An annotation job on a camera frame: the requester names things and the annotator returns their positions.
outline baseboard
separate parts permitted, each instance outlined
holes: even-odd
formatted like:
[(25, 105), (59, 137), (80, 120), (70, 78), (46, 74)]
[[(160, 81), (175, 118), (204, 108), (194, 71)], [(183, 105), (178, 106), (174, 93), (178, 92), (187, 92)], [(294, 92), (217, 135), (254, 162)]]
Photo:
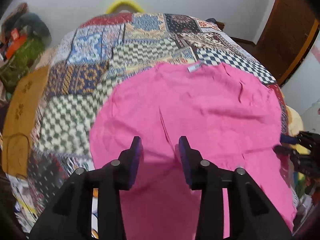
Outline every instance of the baseboard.
[(253, 41), (247, 41), (247, 40), (243, 40), (243, 39), (239, 39), (239, 38), (234, 38), (234, 37), (230, 37), (231, 39), (233, 39), (233, 41), (235, 42), (239, 42), (239, 43), (244, 43), (244, 44), (249, 44), (251, 46), (256, 46), (256, 44), (254, 44)]

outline yellow curved object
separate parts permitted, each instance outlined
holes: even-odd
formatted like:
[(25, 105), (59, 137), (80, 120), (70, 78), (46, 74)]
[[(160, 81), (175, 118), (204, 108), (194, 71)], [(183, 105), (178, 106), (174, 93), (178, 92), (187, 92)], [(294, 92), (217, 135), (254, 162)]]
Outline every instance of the yellow curved object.
[(140, 12), (140, 13), (144, 12), (141, 6), (138, 5), (134, 0), (115, 0), (106, 10), (106, 14), (113, 13), (121, 5), (127, 5), (131, 7), (133, 10), (135, 10), (136, 12)]

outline brown wooden panel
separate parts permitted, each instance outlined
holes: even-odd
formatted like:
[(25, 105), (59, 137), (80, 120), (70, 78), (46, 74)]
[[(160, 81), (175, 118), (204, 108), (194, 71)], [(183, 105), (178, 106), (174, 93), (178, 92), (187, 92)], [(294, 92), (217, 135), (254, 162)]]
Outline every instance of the brown wooden panel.
[(305, 45), (314, 22), (304, 0), (276, 0), (254, 56), (279, 80)]

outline bedspread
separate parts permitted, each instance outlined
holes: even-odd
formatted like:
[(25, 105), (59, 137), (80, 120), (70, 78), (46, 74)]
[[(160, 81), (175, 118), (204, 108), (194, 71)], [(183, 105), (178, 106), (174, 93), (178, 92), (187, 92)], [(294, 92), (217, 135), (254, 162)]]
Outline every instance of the bedspread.
[[(16, 215), (29, 232), (50, 198), (78, 167), (94, 169), (89, 130), (123, 80), (158, 62), (207, 65), (225, 62), (256, 76), (285, 104), (275, 78), (214, 23), (175, 14), (120, 13), (82, 24), (61, 41), (35, 113), (28, 180), (8, 175), (17, 198)], [(93, 198), (92, 236), (98, 236)]]

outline orange cloth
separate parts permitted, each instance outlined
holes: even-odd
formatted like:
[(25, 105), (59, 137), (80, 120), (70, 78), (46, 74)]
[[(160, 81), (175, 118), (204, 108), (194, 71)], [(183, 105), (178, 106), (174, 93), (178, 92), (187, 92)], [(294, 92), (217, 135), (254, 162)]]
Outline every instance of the orange cloth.
[(4, 121), (2, 169), (16, 176), (27, 176), (27, 162), (32, 146), (31, 130), (35, 124), (38, 102), (48, 79), (48, 66), (23, 77), (14, 93)]

